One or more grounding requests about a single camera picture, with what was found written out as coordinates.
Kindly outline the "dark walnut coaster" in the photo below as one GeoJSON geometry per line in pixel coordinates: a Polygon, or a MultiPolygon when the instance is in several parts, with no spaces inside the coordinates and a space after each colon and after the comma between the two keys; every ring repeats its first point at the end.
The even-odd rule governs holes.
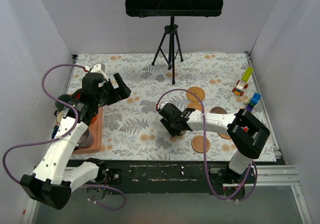
{"type": "Polygon", "coordinates": [[[178,134],[178,136],[183,136],[183,135],[185,135],[186,133],[187,133],[187,130],[181,131],[181,132],[178,134]]]}
{"type": "Polygon", "coordinates": [[[220,106],[215,106],[210,110],[210,113],[212,113],[212,114],[227,114],[227,111],[220,106]]]}

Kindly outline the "light wooden coaster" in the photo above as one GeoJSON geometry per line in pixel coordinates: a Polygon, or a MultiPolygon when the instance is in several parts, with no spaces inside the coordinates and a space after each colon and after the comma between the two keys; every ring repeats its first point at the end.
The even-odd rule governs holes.
{"type": "Polygon", "coordinates": [[[204,151],[208,151],[211,147],[210,141],[208,138],[204,139],[203,135],[195,136],[191,141],[191,146],[194,151],[197,153],[203,153],[204,151]]]}
{"type": "Polygon", "coordinates": [[[219,133],[218,135],[219,135],[221,138],[223,138],[223,139],[227,139],[227,140],[230,140],[230,139],[231,139],[231,137],[230,137],[229,135],[227,135],[227,134],[219,133]]]}

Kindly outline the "orange cup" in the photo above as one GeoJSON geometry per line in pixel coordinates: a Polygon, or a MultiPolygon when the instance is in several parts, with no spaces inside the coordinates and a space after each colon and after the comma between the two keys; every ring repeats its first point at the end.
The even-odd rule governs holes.
{"type": "Polygon", "coordinates": [[[90,124],[92,125],[96,120],[97,120],[97,115],[95,115],[95,116],[92,118],[90,124]]]}

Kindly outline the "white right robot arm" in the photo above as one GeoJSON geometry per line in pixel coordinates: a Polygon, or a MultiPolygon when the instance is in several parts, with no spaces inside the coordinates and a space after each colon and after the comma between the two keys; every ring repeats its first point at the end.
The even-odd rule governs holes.
{"type": "Polygon", "coordinates": [[[271,133],[246,109],[240,109],[235,114],[203,114],[194,108],[181,111],[172,103],[164,102],[157,111],[162,117],[160,122],[173,137],[182,131],[228,135],[237,148],[226,170],[227,179],[232,183],[243,179],[246,168],[260,157],[271,133]]]}

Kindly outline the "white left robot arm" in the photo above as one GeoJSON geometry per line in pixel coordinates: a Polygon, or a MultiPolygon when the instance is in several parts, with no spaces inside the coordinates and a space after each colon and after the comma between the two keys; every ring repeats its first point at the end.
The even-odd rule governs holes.
{"type": "Polygon", "coordinates": [[[31,199],[60,210],[67,204],[72,192],[82,185],[89,181],[95,184],[105,182],[107,165],[97,158],[89,158],[71,171],[65,168],[99,108],[130,96],[131,90],[120,74],[113,76],[117,88],[103,74],[93,72],[84,76],[80,89],[71,95],[58,97],[57,109],[64,112],[64,117],[57,129],[56,139],[32,174],[23,175],[19,182],[31,199]]]}

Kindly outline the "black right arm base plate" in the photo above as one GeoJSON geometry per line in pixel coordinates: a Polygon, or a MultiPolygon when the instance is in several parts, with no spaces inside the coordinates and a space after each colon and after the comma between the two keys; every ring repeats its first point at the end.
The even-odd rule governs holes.
{"type": "Polygon", "coordinates": [[[237,174],[233,171],[229,171],[226,168],[210,168],[209,176],[212,184],[240,184],[245,181],[248,184],[253,184],[256,175],[253,168],[249,169],[249,173],[245,178],[248,168],[245,169],[243,174],[237,174]]]}

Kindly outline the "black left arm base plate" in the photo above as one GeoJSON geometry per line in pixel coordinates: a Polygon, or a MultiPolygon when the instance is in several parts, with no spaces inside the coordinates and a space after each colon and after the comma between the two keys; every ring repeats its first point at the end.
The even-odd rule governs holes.
{"type": "Polygon", "coordinates": [[[104,179],[102,184],[106,185],[119,185],[122,183],[122,170],[120,168],[107,168],[102,172],[104,179]]]}

